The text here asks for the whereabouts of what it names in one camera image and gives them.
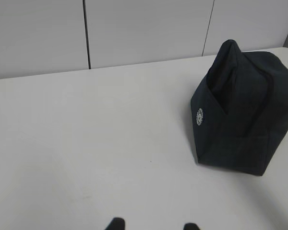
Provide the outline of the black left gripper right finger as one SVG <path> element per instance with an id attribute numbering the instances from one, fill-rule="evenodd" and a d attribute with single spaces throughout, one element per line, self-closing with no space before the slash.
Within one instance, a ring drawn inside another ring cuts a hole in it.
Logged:
<path id="1" fill-rule="evenodd" d="M 186 223 L 183 230 L 201 230 L 195 223 Z"/>

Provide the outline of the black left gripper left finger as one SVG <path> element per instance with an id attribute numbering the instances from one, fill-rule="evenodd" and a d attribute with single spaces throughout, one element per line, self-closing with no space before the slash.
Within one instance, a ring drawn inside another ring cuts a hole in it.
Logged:
<path id="1" fill-rule="evenodd" d="M 107 225 L 105 230 L 125 230 L 125 220 L 120 217 L 115 217 Z"/>

